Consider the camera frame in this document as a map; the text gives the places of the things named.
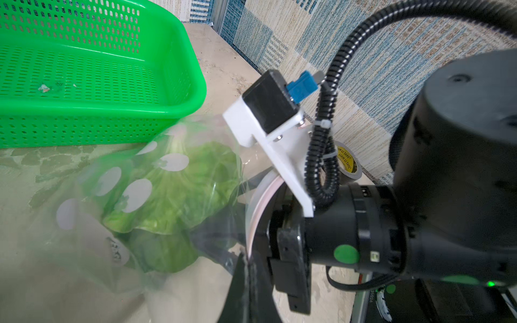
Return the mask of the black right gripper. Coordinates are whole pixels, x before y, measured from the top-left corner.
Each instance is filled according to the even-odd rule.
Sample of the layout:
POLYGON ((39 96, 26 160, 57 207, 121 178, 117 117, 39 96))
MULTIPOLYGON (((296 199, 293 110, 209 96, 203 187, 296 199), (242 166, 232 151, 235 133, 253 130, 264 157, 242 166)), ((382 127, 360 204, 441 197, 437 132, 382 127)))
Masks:
POLYGON ((292 312, 311 312, 311 267, 305 243, 305 217, 297 200, 285 193, 272 198, 268 234, 274 287, 288 296, 292 312))

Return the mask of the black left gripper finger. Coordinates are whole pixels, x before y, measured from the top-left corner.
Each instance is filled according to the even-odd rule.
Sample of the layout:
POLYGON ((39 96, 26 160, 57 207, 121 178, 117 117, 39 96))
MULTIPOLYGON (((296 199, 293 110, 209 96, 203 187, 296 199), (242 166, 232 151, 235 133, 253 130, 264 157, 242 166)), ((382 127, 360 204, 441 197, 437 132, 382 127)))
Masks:
POLYGON ((281 322, 269 273, 259 259, 241 254, 219 322, 281 322))

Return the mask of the polka dot zip-top bag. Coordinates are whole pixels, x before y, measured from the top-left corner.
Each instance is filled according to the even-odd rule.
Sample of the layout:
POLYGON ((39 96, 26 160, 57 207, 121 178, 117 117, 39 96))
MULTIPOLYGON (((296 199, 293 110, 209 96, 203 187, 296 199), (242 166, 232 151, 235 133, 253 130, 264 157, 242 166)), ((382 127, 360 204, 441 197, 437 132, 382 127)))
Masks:
POLYGON ((221 116, 187 117, 67 179, 36 210, 28 246, 111 291, 145 292, 179 312, 220 310, 270 169, 221 116))

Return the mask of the chinese cabbage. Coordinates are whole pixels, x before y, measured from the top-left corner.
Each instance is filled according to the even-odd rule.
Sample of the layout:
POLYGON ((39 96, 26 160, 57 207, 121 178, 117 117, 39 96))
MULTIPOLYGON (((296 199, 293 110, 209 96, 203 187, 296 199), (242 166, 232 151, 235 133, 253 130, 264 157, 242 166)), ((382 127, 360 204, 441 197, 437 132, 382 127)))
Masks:
POLYGON ((172 144, 131 159, 129 178, 104 209, 103 225, 145 273, 177 273, 200 256, 189 232, 234 202, 241 161, 216 141, 172 144))

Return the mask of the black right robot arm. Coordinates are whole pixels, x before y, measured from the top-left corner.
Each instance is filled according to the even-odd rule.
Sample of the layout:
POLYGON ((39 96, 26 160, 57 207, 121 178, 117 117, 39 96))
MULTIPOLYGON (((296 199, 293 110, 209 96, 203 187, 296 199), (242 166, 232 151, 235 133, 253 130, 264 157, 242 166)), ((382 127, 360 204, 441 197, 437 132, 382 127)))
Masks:
POLYGON ((416 278, 516 285, 516 51, 434 72, 389 149, 391 185, 342 185, 305 218, 299 203, 270 225, 270 271, 292 311, 309 314, 312 264, 373 272, 345 291, 416 278))

